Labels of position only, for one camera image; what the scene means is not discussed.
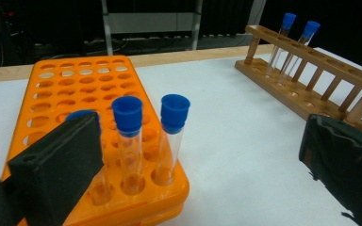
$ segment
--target empty test tube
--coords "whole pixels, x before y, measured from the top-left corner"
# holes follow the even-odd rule
[[[86,114],[96,113],[93,110],[78,110],[66,117],[66,121]],[[94,205],[103,205],[110,201],[110,182],[108,180],[107,169],[104,165],[101,170],[93,177],[90,187],[88,188],[92,203]]]
[[[168,94],[161,99],[161,103],[159,158],[152,173],[152,179],[159,186],[168,186],[173,181],[190,102],[184,96]]]
[[[314,22],[314,21],[308,21],[304,28],[304,32],[302,33],[302,36],[298,40],[299,44],[301,46],[308,45],[308,43],[310,43],[311,39],[313,38],[314,34],[316,34],[319,27],[320,27],[319,23]],[[299,58],[295,55],[292,55],[292,54],[287,55],[287,59],[285,60],[285,63],[283,65],[281,72],[279,74],[279,77],[278,77],[277,84],[279,86],[284,85],[286,78],[292,72],[298,59]]]
[[[290,31],[290,28],[292,27],[293,22],[295,21],[296,15],[292,13],[285,13],[284,19],[281,25],[281,28],[278,32],[279,36],[278,38],[285,36],[287,37]],[[274,46],[271,52],[269,65],[267,66],[266,70],[266,77],[272,77],[272,74],[274,72],[274,69],[277,65],[278,59],[282,53],[282,49],[280,49],[278,46]]]
[[[142,101],[137,97],[123,96],[114,100],[111,106],[118,130],[122,189],[127,195],[137,195],[144,187],[140,130]]]

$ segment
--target blue cap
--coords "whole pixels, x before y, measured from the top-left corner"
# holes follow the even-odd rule
[[[178,94],[168,94],[161,99],[161,124],[168,134],[177,134],[184,127],[190,102]]]
[[[303,37],[310,39],[319,29],[320,24],[314,21],[308,21],[304,28]]]
[[[66,117],[66,120],[65,121],[69,121],[69,120],[72,120],[72,119],[75,119],[77,117],[80,117],[80,116],[84,116],[84,115],[88,115],[88,114],[91,114],[91,113],[96,113],[95,111],[93,110],[89,110],[89,109],[85,109],[85,110],[78,110],[78,111],[75,111],[73,112],[72,114],[68,115]]]
[[[142,127],[142,101],[134,96],[123,96],[111,104],[114,120],[119,133],[124,137],[134,137]]]
[[[296,15],[292,13],[285,13],[284,20],[282,21],[282,27],[284,29],[290,29],[293,22],[295,22]]]

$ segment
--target clear test tube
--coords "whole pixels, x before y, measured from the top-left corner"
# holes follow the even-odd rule
[[[137,97],[123,96],[113,101],[112,108],[119,137],[122,189],[127,195],[137,195],[144,188],[140,130],[142,101]]]
[[[320,24],[314,21],[308,21],[304,32],[302,33],[301,37],[298,39],[298,43],[302,46],[308,45],[311,39],[313,38],[314,34],[316,34],[317,30],[319,29]],[[298,62],[298,57],[292,54],[288,54],[287,59],[281,69],[281,72],[278,76],[277,85],[284,86],[285,80],[292,72],[293,68]]]
[[[159,158],[152,173],[152,180],[159,186],[168,186],[173,181],[190,102],[184,96],[168,94],[161,99],[161,103]]]
[[[282,36],[285,36],[285,37],[288,36],[293,22],[295,22],[295,18],[296,18],[295,14],[285,13],[281,28],[278,31],[278,34],[279,34],[278,39]],[[282,53],[282,49],[280,49],[278,46],[275,45],[271,52],[269,65],[267,66],[266,77],[272,77],[272,74],[274,73],[274,70],[276,68],[276,65],[277,65],[277,62],[279,60],[281,53]]]
[[[66,121],[74,119],[79,116],[87,115],[87,114],[97,114],[93,110],[78,110],[73,112],[72,114],[68,115],[66,117]],[[90,196],[92,197],[92,203],[94,205],[103,205],[110,201],[111,199],[111,191],[110,191],[110,182],[108,180],[107,175],[107,168],[106,165],[104,165],[101,170],[96,173],[96,175],[93,177],[90,186],[88,188],[90,192]]]

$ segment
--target wooden test tube rack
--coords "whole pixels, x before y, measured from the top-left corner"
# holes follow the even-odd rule
[[[235,67],[266,90],[273,97],[301,116],[304,120],[309,114],[322,114],[335,119],[343,120],[362,129],[362,97],[350,107],[357,95],[362,91],[362,71],[338,59],[321,53],[308,46],[303,46],[296,40],[280,37],[278,33],[261,25],[248,25],[246,32],[253,34],[248,55],[244,60],[238,60]],[[278,46],[290,54],[299,57],[302,61],[293,77],[289,76],[284,86],[277,84],[278,77],[266,76],[268,63],[260,58],[254,58],[260,40]],[[307,63],[317,66],[310,82],[306,85],[299,82],[299,77]],[[334,75],[334,79],[323,95],[313,90],[323,72]],[[354,87],[341,105],[329,100],[339,83],[344,80]]]

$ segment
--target orange test tube rack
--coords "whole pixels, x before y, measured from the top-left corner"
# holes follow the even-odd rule
[[[116,124],[111,103],[132,95],[143,102],[142,109],[142,192],[126,195],[122,174]],[[90,56],[39,61],[30,75],[19,117],[10,144],[8,158],[64,122],[80,109],[91,109],[100,116],[105,170],[111,199],[94,205],[89,190],[84,193],[64,225],[156,225],[179,215],[189,195],[189,180],[178,161],[174,180],[157,186],[152,173],[158,159],[160,121],[126,56]],[[10,176],[5,166],[2,179]],[[23,219],[19,225],[27,225]]]
[[[362,70],[309,46],[301,45],[296,40],[288,37],[279,37],[278,33],[264,26],[248,25],[245,30],[247,33],[253,34],[253,39],[246,58],[237,60],[235,63],[237,70],[252,79],[252,81],[304,120],[307,119],[309,114],[321,114],[346,121],[352,126],[362,129],[362,96],[353,105],[350,112],[347,110],[360,91],[362,91]],[[296,73],[289,76],[283,86],[279,86],[277,83],[277,73],[274,76],[266,76],[268,63],[261,58],[255,58],[255,51],[260,40],[265,40],[302,59]],[[317,70],[311,77],[310,82],[305,85],[299,82],[299,78],[308,63],[316,66]],[[334,79],[326,91],[323,94],[319,94],[313,88],[323,72],[332,74]],[[353,88],[342,104],[337,105],[330,101],[329,98],[341,81],[352,84]]]

